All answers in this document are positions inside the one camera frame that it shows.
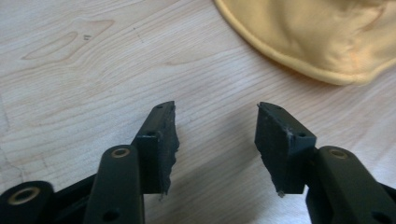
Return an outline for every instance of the yellow fabric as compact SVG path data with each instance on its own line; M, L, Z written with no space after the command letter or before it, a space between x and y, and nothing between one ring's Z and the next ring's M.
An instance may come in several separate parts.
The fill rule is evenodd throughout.
M366 84L396 64L395 0L215 0L266 56L336 85Z

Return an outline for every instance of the wood grain surface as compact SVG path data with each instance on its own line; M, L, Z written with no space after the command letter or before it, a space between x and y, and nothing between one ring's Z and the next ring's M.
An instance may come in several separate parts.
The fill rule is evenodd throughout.
M276 195L254 146L260 101L351 150L396 187L396 69L337 87L263 57L210 0L0 2L0 192L63 189L175 100L180 149L147 223L309 223L304 195Z

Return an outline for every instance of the mounting hole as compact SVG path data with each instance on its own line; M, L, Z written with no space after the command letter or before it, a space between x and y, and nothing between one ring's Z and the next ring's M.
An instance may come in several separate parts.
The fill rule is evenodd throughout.
M27 203L33 200L33 198L35 198L39 192L40 189L38 187L28 187L25 189L20 189L13 195L11 195L11 197L9 197L8 203L11 205Z
M121 158L128 155L131 151L128 148L117 148L111 152L113 158Z
M372 212L372 217L373 219L375 219L375 221L379 222L379 223L392 223L392 220L390 219L390 217L388 217L387 215L381 213L381 212Z
M155 136L155 134L156 133L154 131L150 131L150 132L147 133L148 136Z
M117 220L119 217L120 217L120 209L113 208L103 214L103 221L111 222Z
M347 158L347 154L341 150L332 148L329 150L330 154L332 154L332 156L334 156L337 159L346 159Z

